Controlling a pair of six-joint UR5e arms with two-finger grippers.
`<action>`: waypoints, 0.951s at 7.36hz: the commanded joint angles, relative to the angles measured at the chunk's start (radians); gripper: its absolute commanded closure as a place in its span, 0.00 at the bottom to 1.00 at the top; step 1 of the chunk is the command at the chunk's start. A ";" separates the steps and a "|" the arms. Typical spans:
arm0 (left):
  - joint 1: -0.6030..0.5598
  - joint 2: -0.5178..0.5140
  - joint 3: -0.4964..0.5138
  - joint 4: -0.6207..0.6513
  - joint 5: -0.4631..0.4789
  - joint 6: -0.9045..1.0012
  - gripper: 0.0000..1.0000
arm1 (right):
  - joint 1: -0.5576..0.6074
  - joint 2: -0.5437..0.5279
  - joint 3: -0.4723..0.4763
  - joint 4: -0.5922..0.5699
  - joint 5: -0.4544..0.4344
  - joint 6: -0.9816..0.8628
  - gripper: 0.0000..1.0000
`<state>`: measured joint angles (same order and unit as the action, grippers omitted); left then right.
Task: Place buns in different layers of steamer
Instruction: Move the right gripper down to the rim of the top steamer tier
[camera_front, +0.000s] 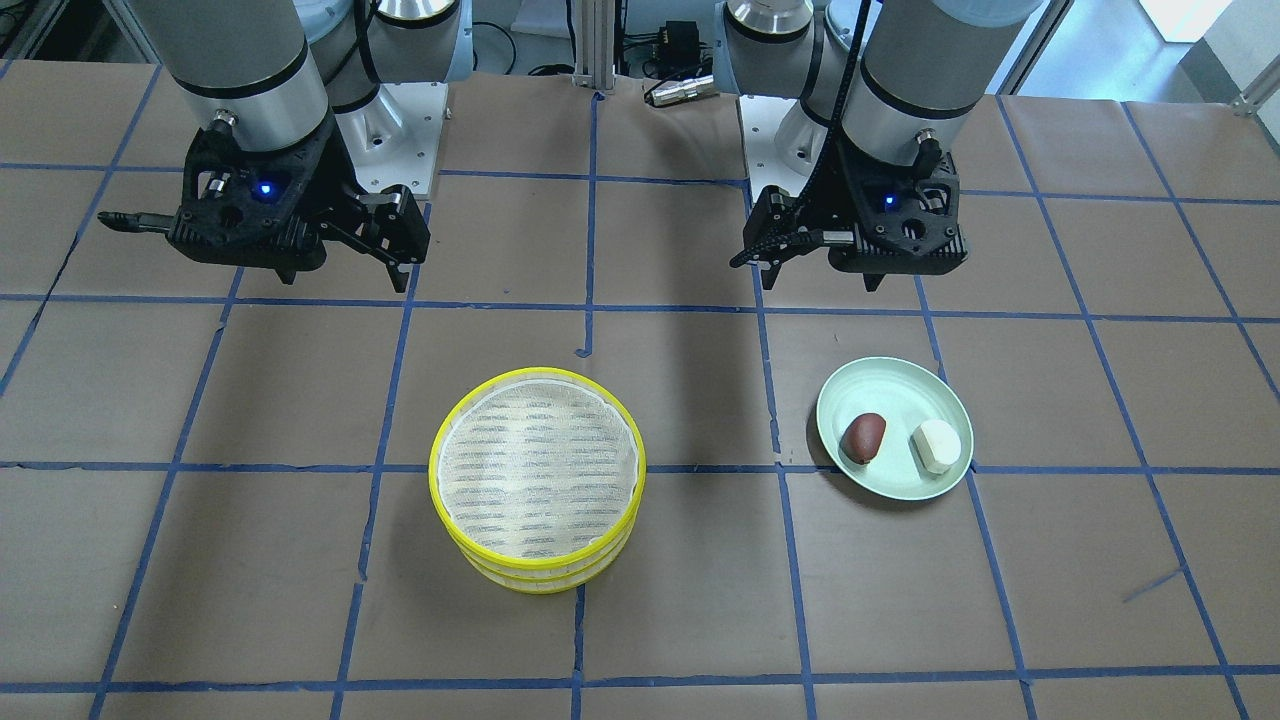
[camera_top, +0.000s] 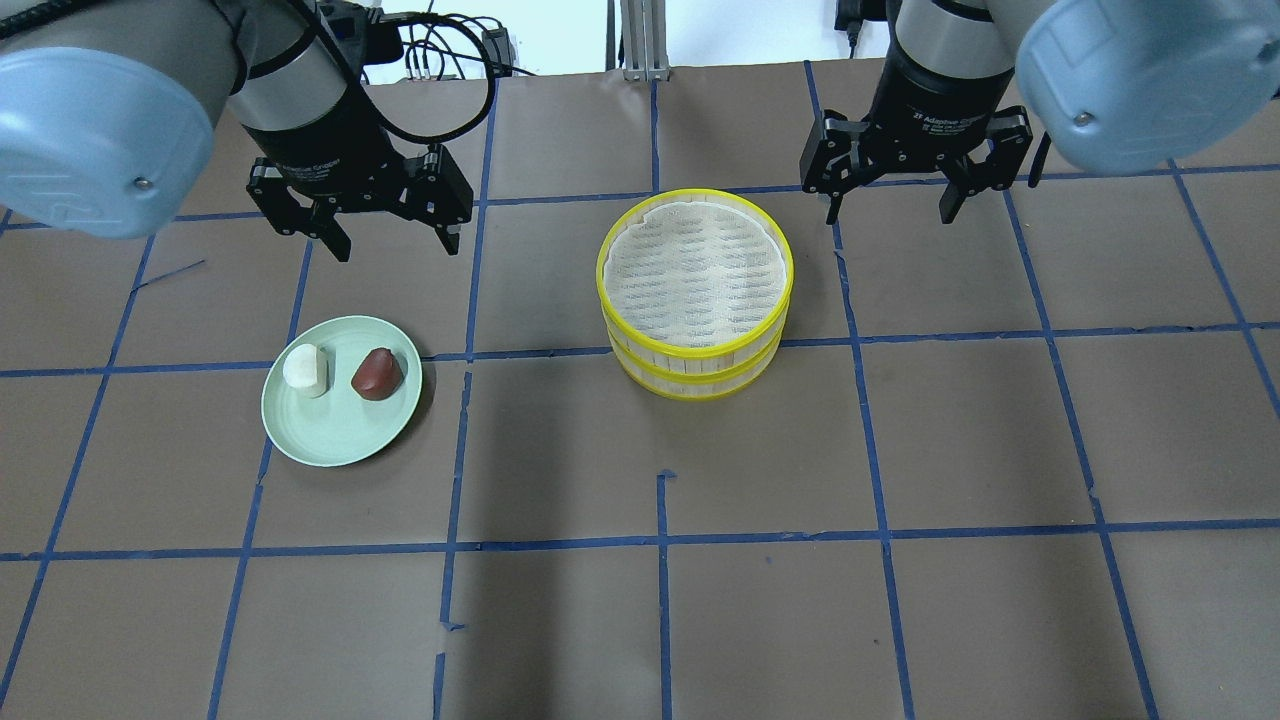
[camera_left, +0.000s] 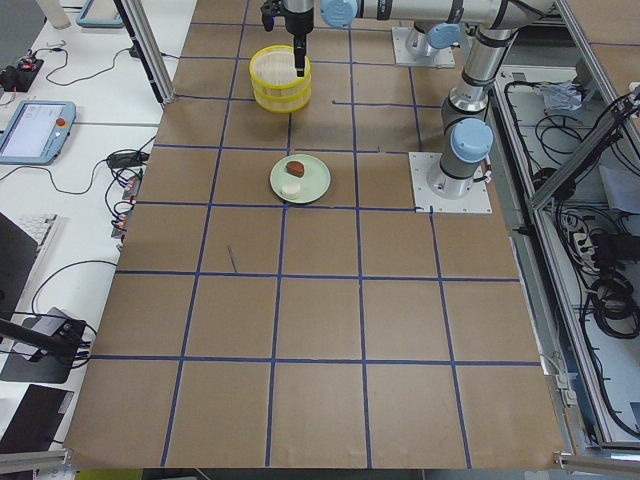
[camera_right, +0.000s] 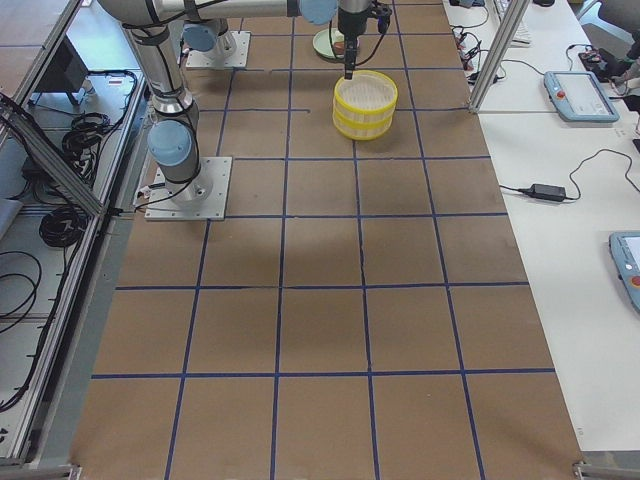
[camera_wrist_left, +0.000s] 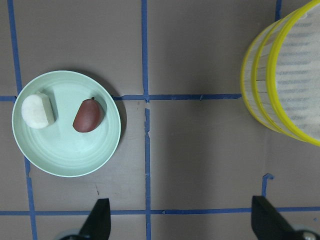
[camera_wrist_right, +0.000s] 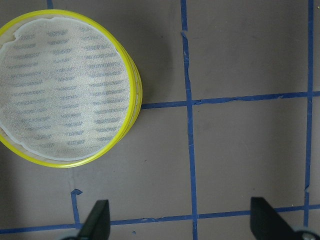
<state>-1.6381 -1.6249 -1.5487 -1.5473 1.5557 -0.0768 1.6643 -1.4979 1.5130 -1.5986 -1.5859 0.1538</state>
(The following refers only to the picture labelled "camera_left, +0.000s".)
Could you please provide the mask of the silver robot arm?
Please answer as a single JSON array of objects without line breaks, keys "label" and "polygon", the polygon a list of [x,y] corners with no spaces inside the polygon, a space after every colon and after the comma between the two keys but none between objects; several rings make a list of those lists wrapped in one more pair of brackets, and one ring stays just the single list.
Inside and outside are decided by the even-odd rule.
[{"label": "silver robot arm", "polygon": [[321,15],[332,27],[356,18],[470,23],[477,26],[458,83],[442,104],[445,144],[427,174],[429,188],[457,200],[474,181],[478,165],[492,148],[494,135],[481,119],[488,91],[518,30],[549,15],[552,1],[322,1]]},{"label": "silver robot arm", "polygon": [[[321,1],[320,12],[324,22],[334,28],[346,28],[354,19],[364,15],[363,1]],[[463,1],[453,1],[445,22],[429,30],[416,21],[405,41],[408,52],[418,57],[429,57],[449,48],[458,41],[460,20],[464,13]],[[274,27],[276,17],[283,17],[286,30],[293,36],[296,75],[302,77],[307,54],[307,35],[314,28],[313,1],[265,1],[261,6],[262,23],[266,31]]]}]

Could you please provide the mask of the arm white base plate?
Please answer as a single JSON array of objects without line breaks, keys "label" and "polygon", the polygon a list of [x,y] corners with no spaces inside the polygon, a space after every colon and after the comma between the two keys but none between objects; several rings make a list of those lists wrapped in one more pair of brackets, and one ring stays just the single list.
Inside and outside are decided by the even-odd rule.
[{"label": "arm white base plate", "polygon": [[393,27],[395,63],[401,66],[453,68],[452,45],[458,41],[457,24],[439,23],[428,27]]},{"label": "arm white base plate", "polygon": [[410,152],[414,209],[418,213],[491,214],[487,183],[480,166],[467,179],[441,170],[438,152]]}]

